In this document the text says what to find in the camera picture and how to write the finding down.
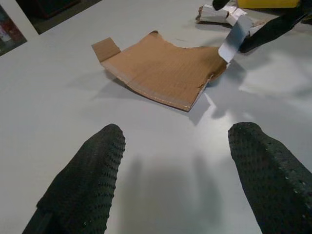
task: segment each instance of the white table surface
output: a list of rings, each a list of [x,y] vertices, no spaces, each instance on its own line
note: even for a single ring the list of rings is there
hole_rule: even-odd
[[[103,0],[0,57],[1,234],[22,232],[56,174],[109,123],[126,151],[106,233],[261,233],[227,131],[253,121],[312,170],[311,26],[236,56],[189,113],[116,84],[91,48],[112,37],[125,49],[153,30],[178,46],[220,45],[228,28],[194,23],[203,3]]]

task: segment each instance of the yellow object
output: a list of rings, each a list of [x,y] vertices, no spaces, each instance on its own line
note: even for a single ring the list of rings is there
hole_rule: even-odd
[[[299,0],[237,0],[241,8],[291,8],[296,7]]]

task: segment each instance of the black textured gripper pad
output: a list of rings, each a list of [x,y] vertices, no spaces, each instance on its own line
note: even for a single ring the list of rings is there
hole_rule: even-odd
[[[232,158],[264,234],[312,233],[312,175],[278,140],[250,122],[229,130]]]
[[[55,177],[38,209],[52,212],[66,234],[103,234],[124,147],[121,129],[104,127]]]

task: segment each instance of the corrugated cardboard edge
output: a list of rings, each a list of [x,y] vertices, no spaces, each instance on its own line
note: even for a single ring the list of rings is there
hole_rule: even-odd
[[[158,31],[152,31],[149,33],[155,34],[162,38],[162,36],[158,33]],[[168,44],[171,44],[172,46],[178,47],[168,41],[166,41]],[[225,70],[226,65],[224,66],[224,69],[220,67],[214,74],[210,74],[210,76],[207,77],[206,82],[201,86],[201,90],[198,93],[198,95],[194,98],[194,100],[191,103],[188,103],[186,101],[179,100],[177,98],[167,97],[162,94],[159,94],[155,91],[147,90],[146,87],[141,86],[139,84],[134,84],[132,79],[128,77],[126,74],[120,72],[117,70],[114,66],[112,66],[109,61],[107,61],[110,57],[120,53],[120,49],[116,46],[114,41],[111,38],[104,39],[94,45],[92,45],[92,48],[101,63],[101,65],[107,69],[109,72],[111,72],[114,76],[116,76],[119,80],[121,80],[123,83],[125,83],[131,90],[133,90],[135,93],[146,97],[150,100],[168,105],[170,107],[175,107],[183,111],[190,111],[190,109],[193,107],[193,105],[196,103],[202,92],[204,91],[207,83],[209,83],[212,80],[217,79]]]

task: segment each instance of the torn white label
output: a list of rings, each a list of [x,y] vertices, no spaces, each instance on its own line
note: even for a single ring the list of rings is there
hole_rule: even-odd
[[[230,31],[225,41],[219,48],[219,55],[227,62],[234,58],[238,52],[241,44],[243,43],[245,37],[249,34],[249,30],[252,27],[252,21],[247,17],[242,15],[237,20],[233,29]]]

